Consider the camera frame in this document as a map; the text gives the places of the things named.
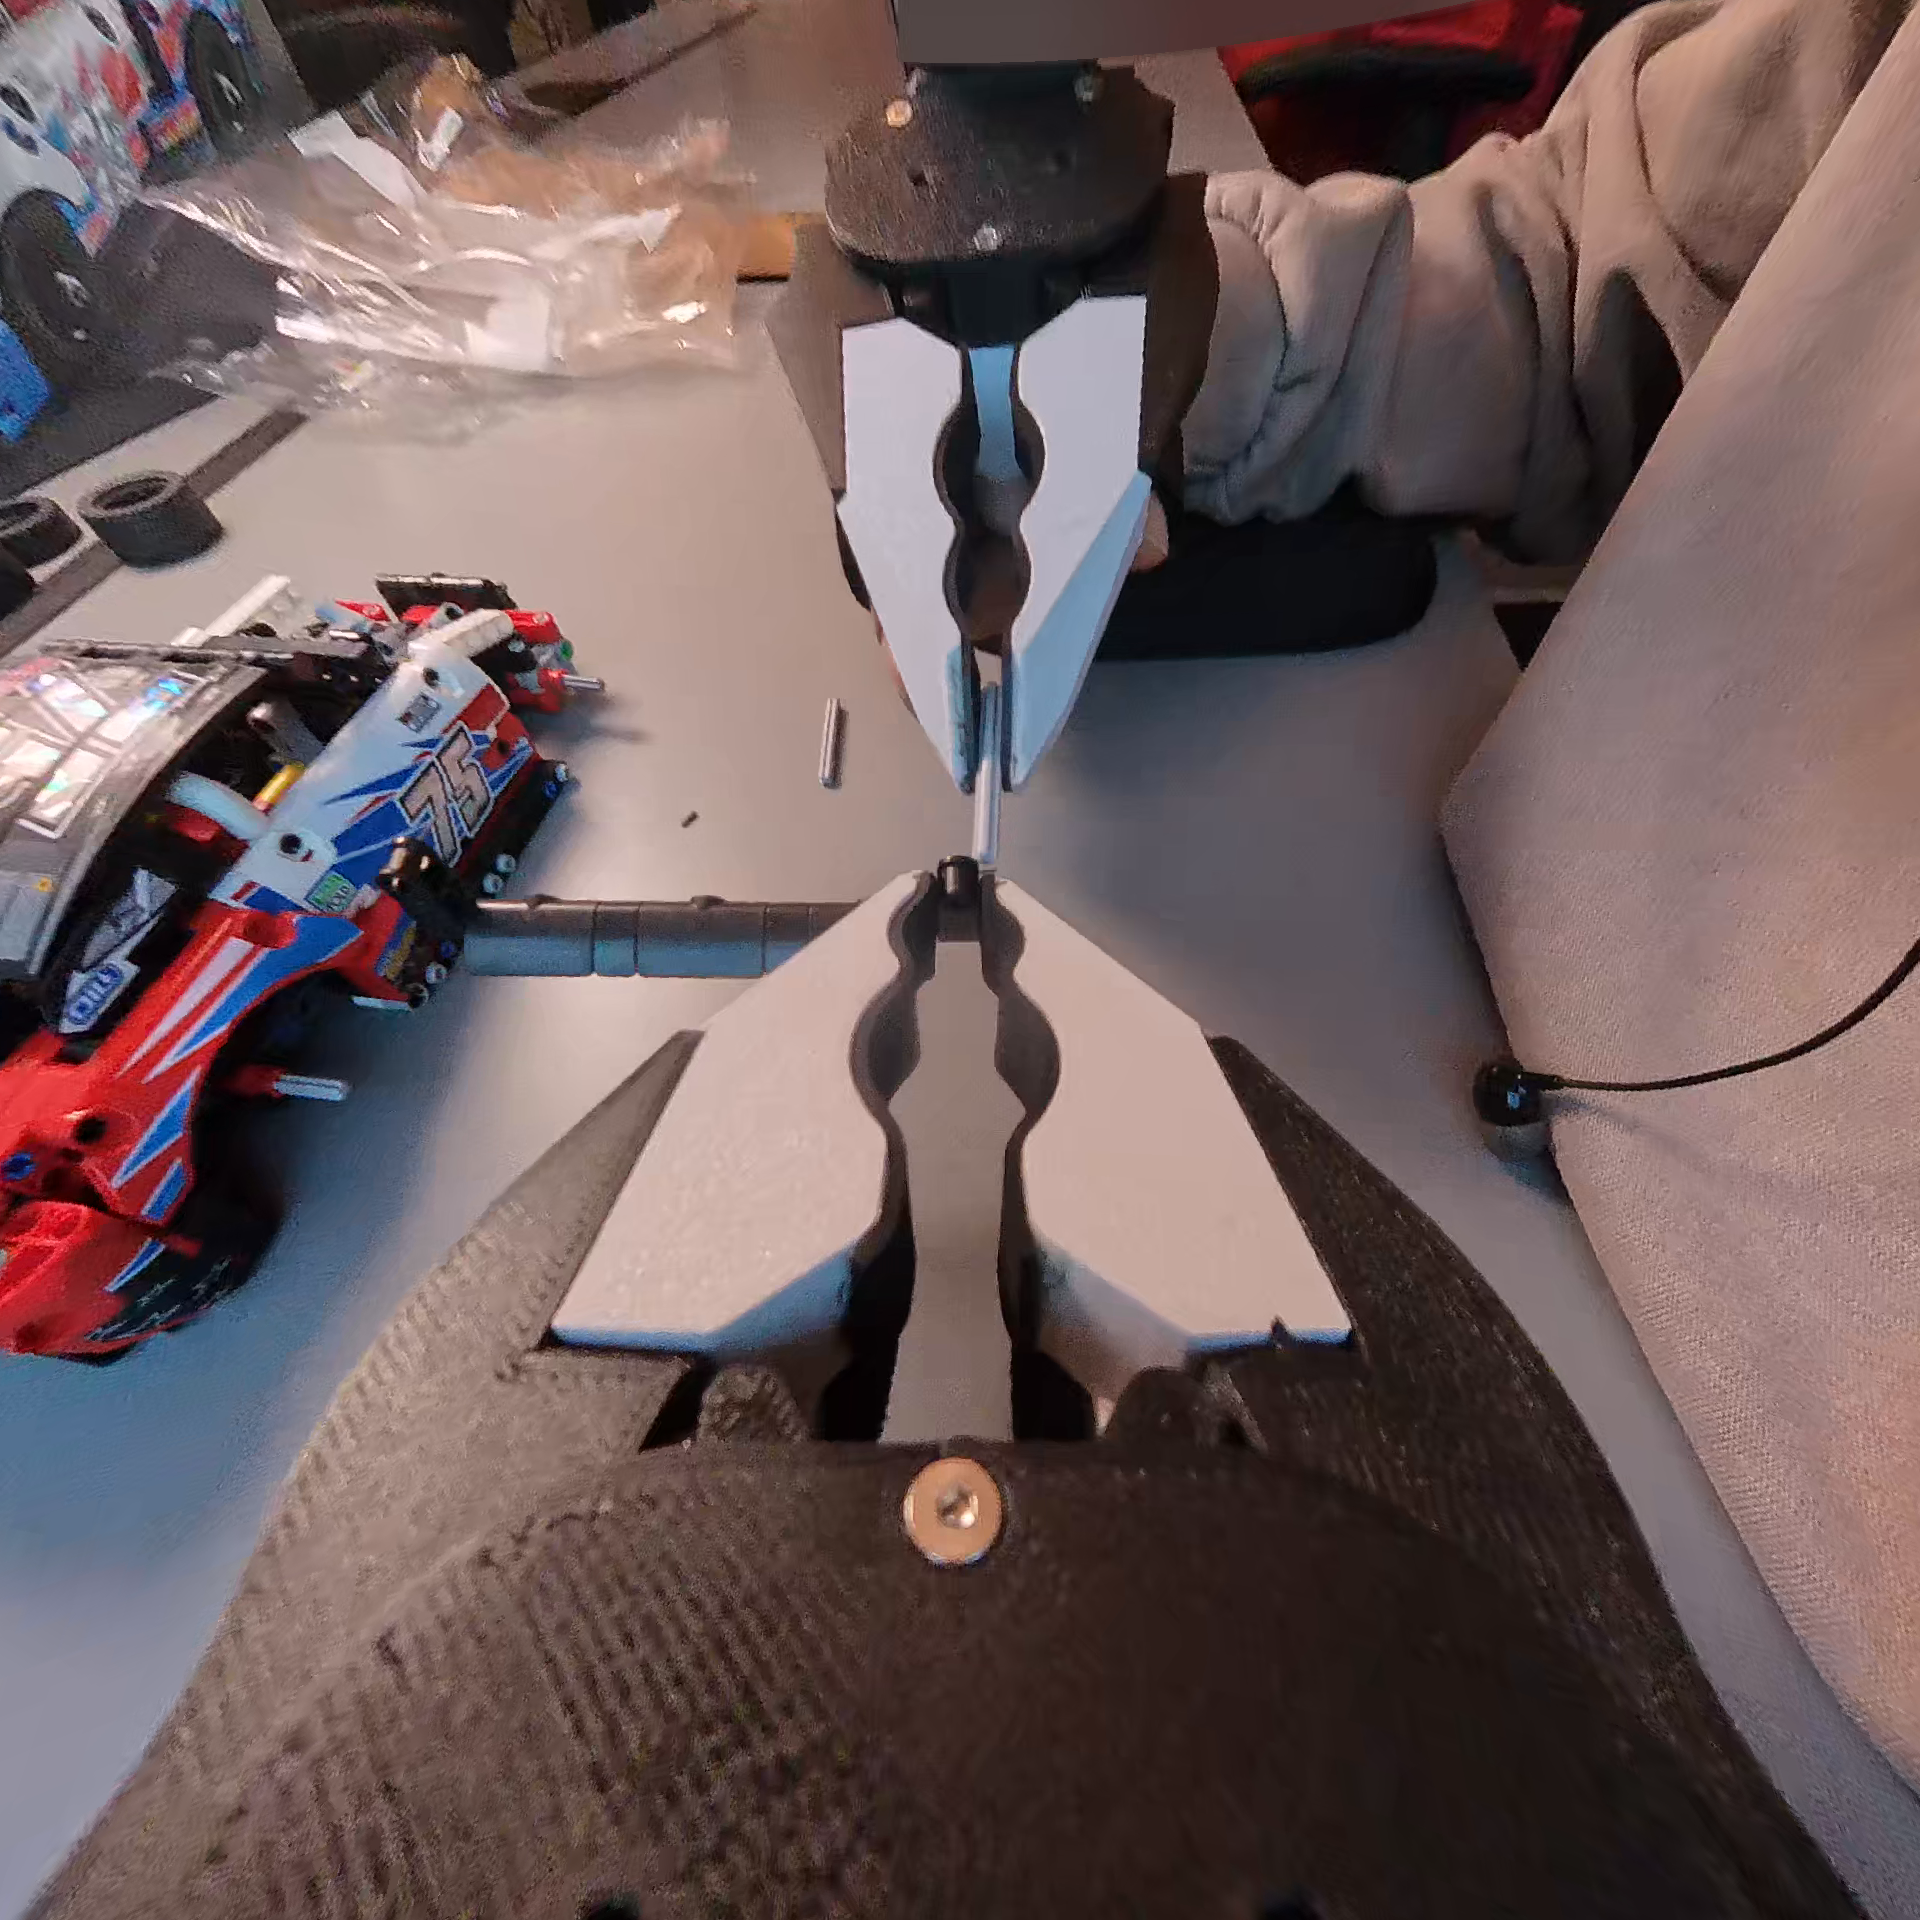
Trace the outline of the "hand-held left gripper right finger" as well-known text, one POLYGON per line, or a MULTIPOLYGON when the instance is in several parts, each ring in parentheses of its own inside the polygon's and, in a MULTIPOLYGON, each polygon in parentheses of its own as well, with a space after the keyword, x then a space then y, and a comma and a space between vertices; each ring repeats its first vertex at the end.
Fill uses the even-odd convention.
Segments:
POLYGON ((1354 1340, 1208 1032, 1024 887, 981 891, 1014 1436, 1088 1436, 1146 1375, 1354 1340))

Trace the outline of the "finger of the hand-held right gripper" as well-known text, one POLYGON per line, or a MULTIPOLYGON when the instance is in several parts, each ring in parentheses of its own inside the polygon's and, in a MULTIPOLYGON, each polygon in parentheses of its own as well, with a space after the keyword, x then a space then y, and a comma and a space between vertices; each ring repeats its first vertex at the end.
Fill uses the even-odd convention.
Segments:
POLYGON ((1018 524, 1026 589, 1001 667, 1013 792, 1066 730, 1146 535, 1146 317, 1146 295, 1086 295, 1014 362, 1040 479, 1018 524))
POLYGON ((946 485, 963 355, 915 322, 869 322, 843 332, 841 370, 838 531, 921 731, 949 780, 974 794, 979 681, 957 588, 969 529, 946 485))

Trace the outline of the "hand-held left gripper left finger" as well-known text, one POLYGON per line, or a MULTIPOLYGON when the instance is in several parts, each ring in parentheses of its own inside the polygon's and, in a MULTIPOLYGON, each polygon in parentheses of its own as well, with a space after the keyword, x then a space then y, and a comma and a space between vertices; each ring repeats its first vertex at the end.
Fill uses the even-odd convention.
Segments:
POLYGON ((888 1410, 917 1287, 893 1099, 939 887, 888 880, 693 1040, 546 1328, 550 1361, 763 1365, 888 1410))

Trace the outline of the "long black lego axle assembly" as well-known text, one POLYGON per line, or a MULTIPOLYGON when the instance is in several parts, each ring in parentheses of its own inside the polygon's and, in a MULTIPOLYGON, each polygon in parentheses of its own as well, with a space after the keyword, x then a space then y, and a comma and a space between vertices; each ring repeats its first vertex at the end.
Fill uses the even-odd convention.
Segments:
POLYGON ((760 978, 852 904, 574 900, 480 904, 459 959, 478 977, 760 978))

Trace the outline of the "person's right forearm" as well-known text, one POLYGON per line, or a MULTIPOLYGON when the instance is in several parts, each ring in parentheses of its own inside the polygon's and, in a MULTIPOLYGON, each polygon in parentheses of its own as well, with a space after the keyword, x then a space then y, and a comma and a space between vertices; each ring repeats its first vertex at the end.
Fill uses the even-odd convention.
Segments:
POLYGON ((1217 317, 1185 508, 1340 492, 1573 561, 1811 183, 1908 5, 1648 5, 1546 121, 1413 183, 1208 180, 1217 317))

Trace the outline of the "red white lego race car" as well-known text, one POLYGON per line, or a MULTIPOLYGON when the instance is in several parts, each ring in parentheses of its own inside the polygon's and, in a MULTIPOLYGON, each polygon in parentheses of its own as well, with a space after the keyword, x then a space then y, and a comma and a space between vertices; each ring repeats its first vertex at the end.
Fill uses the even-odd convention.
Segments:
POLYGON ((601 687, 434 572, 5 660, 5 1353, 110 1365, 251 1280, 258 1116, 348 1096, 310 1024, 432 1001, 571 784, 528 719, 601 687))

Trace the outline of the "lego box with car picture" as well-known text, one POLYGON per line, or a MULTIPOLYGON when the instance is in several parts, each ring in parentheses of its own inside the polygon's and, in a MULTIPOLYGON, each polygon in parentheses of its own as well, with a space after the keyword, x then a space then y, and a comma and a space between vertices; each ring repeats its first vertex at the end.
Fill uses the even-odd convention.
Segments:
POLYGON ((267 5, 2 5, 8 455, 124 376, 110 249, 144 193, 236 159, 301 100, 267 5))

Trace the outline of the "red chair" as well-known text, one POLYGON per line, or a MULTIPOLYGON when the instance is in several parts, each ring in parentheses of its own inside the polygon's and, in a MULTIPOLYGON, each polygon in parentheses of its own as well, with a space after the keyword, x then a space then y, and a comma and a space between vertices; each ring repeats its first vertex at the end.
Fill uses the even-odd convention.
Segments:
POLYGON ((1395 137, 1442 155, 1534 131, 1573 67, 1582 5, 1480 3, 1217 51, 1262 141, 1381 164, 1395 137))

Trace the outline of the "clear plastic bag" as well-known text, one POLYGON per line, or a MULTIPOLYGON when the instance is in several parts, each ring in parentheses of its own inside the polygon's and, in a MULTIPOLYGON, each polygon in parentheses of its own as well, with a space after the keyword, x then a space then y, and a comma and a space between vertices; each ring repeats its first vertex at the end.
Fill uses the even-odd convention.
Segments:
POLYGON ((459 58, 150 187, 113 236, 128 347, 203 395, 458 437, 737 345, 729 121, 566 131, 459 58))

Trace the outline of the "person's beige sweatshirt torso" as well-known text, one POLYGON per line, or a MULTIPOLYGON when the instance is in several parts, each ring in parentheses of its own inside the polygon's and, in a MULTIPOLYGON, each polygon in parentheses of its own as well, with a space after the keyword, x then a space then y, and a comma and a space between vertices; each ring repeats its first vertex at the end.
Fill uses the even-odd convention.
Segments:
POLYGON ((1574 1211, 1916 1786, 1916 5, 1624 23, 1542 197, 1515 533, 1596 535, 1448 803, 1574 1211))

